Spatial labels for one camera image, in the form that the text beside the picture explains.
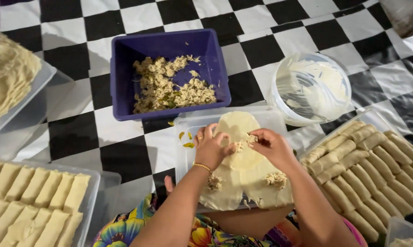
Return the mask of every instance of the purple plastic tub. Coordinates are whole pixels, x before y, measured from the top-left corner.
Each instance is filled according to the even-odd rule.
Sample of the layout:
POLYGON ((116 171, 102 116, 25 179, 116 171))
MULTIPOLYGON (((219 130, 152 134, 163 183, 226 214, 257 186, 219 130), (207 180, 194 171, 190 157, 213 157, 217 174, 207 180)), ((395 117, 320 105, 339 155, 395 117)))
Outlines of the purple plastic tub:
POLYGON ((179 113, 225 107, 231 103, 225 61, 213 29, 162 32, 153 34, 115 37, 112 40, 112 59, 110 63, 110 93, 113 102, 113 116, 118 121, 140 118, 161 118, 179 113), (136 103, 135 93, 140 93, 139 82, 133 82, 135 69, 133 62, 143 61, 145 57, 156 59, 163 56, 174 61, 177 56, 200 56, 200 63, 189 62, 185 70, 173 77, 173 82, 182 86, 192 78, 188 72, 196 70, 201 80, 214 85, 217 102, 206 105, 187 106, 149 113, 133 114, 136 103))

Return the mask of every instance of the tray of spring rolls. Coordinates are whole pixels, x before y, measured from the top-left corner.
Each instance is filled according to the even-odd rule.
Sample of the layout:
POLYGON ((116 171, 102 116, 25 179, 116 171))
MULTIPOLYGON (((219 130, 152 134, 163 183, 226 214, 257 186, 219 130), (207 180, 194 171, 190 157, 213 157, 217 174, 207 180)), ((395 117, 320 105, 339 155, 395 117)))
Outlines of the tray of spring rolls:
POLYGON ((0 161, 0 247, 82 247, 100 174, 0 161))
POLYGON ((333 209, 369 242, 413 213, 413 145, 374 109, 308 149, 300 163, 333 209))

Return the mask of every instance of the hand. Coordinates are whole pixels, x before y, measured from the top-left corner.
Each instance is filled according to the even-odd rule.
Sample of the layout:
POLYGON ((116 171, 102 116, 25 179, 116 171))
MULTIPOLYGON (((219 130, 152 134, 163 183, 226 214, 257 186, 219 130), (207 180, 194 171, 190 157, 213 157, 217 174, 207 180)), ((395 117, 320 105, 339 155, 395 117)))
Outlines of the hand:
POLYGON ((258 137, 258 142, 249 143, 249 147, 265 156, 278 170, 289 175, 301 168, 285 137, 270 129, 258 129, 249 134, 258 137))
POLYGON ((194 136, 194 146, 196 147, 194 163, 207 166, 211 171, 214 171, 226 156, 234 152, 232 144, 226 147, 220 146, 223 138, 229 138, 227 133, 219 132, 213 137, 213 128, 216 126, 217 123, 212 123, 202 127, 194 136))

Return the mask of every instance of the black and white checkered cloth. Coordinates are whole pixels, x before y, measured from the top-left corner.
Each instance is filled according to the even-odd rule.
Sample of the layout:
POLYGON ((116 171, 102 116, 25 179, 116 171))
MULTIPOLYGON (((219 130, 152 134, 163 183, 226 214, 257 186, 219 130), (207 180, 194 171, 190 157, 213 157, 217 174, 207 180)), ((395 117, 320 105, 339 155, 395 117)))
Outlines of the black and white checkered cloth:
POLYGON ((1 0, 0 31, 75 80, 47 116, 45 132, 17 160, 120 173, 119 202, 128 209, 135 206, 128 202, 160 191, 165 175, 175 174, 172 118, 113 118, 111 40, 201 28, 218 34, 231 106, 263 101, 279 61, 295 52, 320 52, 344 68, 352 85, 348 113, 331 123, 287 126, 295 149, 370 107, 413 142, 413 37, 397 36, 377 0, 1 0))

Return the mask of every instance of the floral skirt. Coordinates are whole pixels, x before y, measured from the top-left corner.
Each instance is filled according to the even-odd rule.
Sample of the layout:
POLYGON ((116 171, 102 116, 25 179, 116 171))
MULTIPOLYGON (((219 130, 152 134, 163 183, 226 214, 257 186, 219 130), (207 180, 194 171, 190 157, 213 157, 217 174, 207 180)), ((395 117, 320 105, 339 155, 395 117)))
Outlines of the floral skirt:
MULTIPOLYGON (((128 247, 138 235, 141 228, 159 208, 157 196, 147 195, 141 203, 127 214, 117 215, 96 236, 94 247, 128 247)), ((300 246, 301 238, 299 225, 294 220, 296 212, 293 210, 285 221, 272 228, 263 239, 248 236, 237 236, 224 233, 220 226, 201 214, 196 214, 191 230, 188 246, 191 247, 291 247, 300 246)), ((358 230, 346 219, 346 226, 361 246, 367 246, 358 230)))

